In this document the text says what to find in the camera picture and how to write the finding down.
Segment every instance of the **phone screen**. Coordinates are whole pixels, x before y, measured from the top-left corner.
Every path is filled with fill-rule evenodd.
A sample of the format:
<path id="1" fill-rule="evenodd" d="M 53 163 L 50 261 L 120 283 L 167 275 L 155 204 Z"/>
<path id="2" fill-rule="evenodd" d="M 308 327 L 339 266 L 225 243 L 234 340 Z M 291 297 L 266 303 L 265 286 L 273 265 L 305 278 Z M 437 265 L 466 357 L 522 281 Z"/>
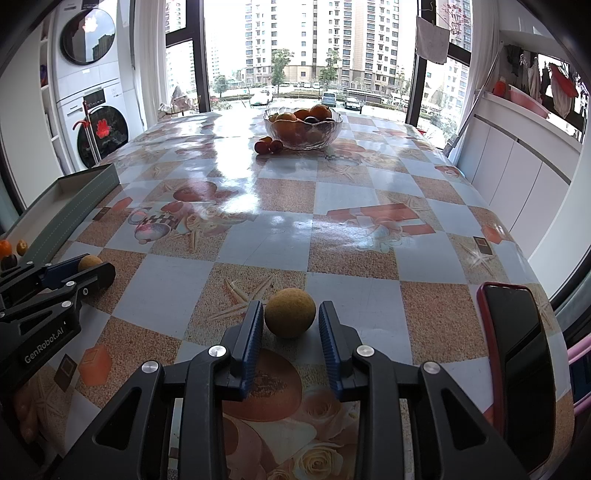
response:
<path id="1" fill-rule="evenodd" d="M 550 455 L 554 440 L 554 375 L 534 298 L 526 288 L 484 285 L 499 353 L 504 436 L 531 472 Z"/>

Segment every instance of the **white cabinet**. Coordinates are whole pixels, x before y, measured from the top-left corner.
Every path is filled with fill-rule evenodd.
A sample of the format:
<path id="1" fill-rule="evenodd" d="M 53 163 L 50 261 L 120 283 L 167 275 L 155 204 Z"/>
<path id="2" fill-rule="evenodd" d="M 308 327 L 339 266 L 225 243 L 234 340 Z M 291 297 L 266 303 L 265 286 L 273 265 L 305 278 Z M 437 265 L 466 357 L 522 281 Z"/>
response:
<path id="1" fill-rule="evenodd" d="M 476 169 L 474 180 L 472 180 L 472 185 L 482 195 L 486 203 L 490 204 L 496 188 L 499 186 L 513 143 L 511 137 L 507 137 L 496 128 L 491 128 L 488 132 L 482 158 Z"/>
<path id="2" fill-rule="evenodd" d="M 534 186 L 542 161 L 515 142 L 501 182 L 491 201 L 491 210 L 510 230 Z"/>
<path id="3" fill-rule="evenodd" d="M 491 126 L 482 120 L 477 118 L 470 120 L 462 152 L 457 162 L 457 167 L 463 172 L 468 181 L 474 180 L 490 129 Z"/>
<path id="4" fill-rule="evenodd" d="M 534 187 L 511 229 L 526 258 L 534 252 L 554 220 L 569 186 L 548 165 L 542 164 Z"/>

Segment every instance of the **small orange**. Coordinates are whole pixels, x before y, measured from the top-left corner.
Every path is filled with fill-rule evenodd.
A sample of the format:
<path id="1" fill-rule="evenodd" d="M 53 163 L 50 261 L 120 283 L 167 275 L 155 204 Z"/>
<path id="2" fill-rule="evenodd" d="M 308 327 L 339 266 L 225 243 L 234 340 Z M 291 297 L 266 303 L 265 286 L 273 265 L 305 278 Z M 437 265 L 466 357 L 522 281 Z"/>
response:
<path id="1" fill-rule="evenodd" d="M 300 108 L 294 112 L 294 115 L 298 120 L 303 120 L 304 118 L 310 116 L 310 110 L 307 108 Z"/>
<path id="2" fill-rule="evenodd" d="M 310 115 L 315 116 L 318 120 L 322 121 L 328 117 L 332 117 L 332 112 L 329 110 L 327 106 L 314 105 L 310 109 Z"/>
<path id="3" fill-rule="evenodd" d="M 12 255 L 12 245 L 8 240 L 0 240 L 0 258 Z"/>
<path id="4" fill-rule="evenodd" d="M 283 112 L 277 115 L 275 120 L 291 120 L 292 122 L 295 122 L 297 117 L 291 112 Z"/>

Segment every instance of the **glass bowl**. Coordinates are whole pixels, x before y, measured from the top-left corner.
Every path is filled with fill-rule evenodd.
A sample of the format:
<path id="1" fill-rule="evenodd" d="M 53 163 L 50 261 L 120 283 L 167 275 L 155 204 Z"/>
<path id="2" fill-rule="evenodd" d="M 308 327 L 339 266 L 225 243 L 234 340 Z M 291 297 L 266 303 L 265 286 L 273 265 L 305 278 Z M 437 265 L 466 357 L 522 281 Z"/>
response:
<path id="1" fill-rule="evenodd" d="M 334 122 L 324 121 L 317 124 L 307 124 L 301 120 L 275 120 L 269 121 L 269 116 L 274 113 L 295 112 L 300 108 L 269 108 L 263 114 L 267 134 L 273 140 L 281 140 L 285 148 L 292 150 L 312 150 L 330 145 L 339 136 L 343 127 L 343 118 L 332 108 Z"/>

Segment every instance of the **table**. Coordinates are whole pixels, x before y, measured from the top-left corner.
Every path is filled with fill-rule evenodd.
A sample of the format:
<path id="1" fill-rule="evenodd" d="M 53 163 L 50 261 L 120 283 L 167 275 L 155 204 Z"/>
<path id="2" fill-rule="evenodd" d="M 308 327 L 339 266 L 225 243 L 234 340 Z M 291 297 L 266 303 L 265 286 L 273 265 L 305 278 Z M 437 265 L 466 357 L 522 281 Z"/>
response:
<path id="1" fill-rule="evenodd" d="M 559 458 L 574 423 L 560 328 L 520 248 L 461 172 L 414 127 L 355 113 L 325 149 L 257 156 L 261 114 L 173 119 L 103 161 L 115 163 L 121 185 L 54 261 L 98 255 L 117 277 L 82 308 L 81 334 L 31 381 L 56 448 L 67 451 L 144 361 L 191 359 L 238 323 L 250 300 L 286 287 L 305 289 L 317 306 L 332 300 L 343 323 L 393 360 L 440 362 L 490 419 L 475 294 L 499 281 L 527 285 L 540 308 L 556 381 L 551 459 Z M 95 345 L 112 360 L 107 380 L 89 387 L 77 370 L 59 389 L 64 354 L 78 364 Z M 263 347 L 252 398 L 225 406 L 230 479 L 352 478 L 358 406 L 328 390 L 316 323 L 298 340 L 265 330 Z"/>

